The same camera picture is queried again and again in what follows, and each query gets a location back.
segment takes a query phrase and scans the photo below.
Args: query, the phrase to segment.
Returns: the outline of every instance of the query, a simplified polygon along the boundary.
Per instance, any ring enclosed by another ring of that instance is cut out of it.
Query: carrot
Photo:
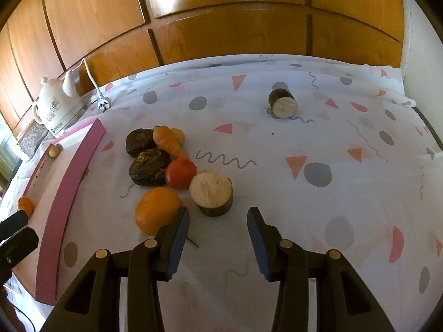
[[[171,156],[188,158],[186,152],[179,146],[176,136],[168,126],[158,126],[154,130],[152,137],[156,145],[168,152]]]

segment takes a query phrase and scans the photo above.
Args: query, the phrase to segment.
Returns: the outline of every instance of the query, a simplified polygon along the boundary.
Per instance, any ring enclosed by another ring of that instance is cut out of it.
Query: red tomato
[[[166,168],[166,184],[177,190],[188,189],[197,167],[187,158],[176,158]]]

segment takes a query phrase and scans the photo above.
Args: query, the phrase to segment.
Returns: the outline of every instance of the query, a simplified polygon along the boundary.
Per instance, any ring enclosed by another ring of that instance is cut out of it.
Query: orange
[[[34,204],[29,197],[23,196],[17,202],[17,209],[25,211],[29,218],[34,212]]]
[[[165,187],[156,187],[141,198],[134,218],[139,229],[148,236],[155,236],[161,226],[172,222],[180,206],[183,204],[175,192]]]

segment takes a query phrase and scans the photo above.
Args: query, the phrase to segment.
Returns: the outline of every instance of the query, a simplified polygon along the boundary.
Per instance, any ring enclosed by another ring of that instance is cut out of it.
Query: black cable
[[[34,328],[34,332],[35,332],[35,326],[34,326],[34,324],[32,323],[32,321],[30,320],[30,318],[29,318],[28,316],[26,316],[25,312],[23,312],[20,308],[18,308],[18,307],[15,306],[15,305],[13,305],[13,306],[14,306],[14,308],[15,308],[17,311],[19,311],[22,315],[24,315],[24,316],[28,319],[28,321],[30,321],[30,324],[32,325],[32,328]]]

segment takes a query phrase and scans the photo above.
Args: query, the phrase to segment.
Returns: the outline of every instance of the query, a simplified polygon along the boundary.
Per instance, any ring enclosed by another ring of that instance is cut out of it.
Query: cut eggplant
[[[156,148],[154,138],[152,138],[152,129],[139,128],[135,129],[126,138],[126,152],[131,157],[137,157],[146,149]]]
[[[196,174],[189,186],[192,200],[209,217],[224,215],[232,206],[233,190],[229,178],[212,171]]]
[[[165,185],[165,172],[170,162],[171,157],[167,152],[161,149],[147,149],[131,164],[129,176],[136,185]]]
[[[272,114],[276,118],[284,120],[290,118],[297,112],[298,104],[294,96],[284,88],[277,88],[271,92],[269,98]]]

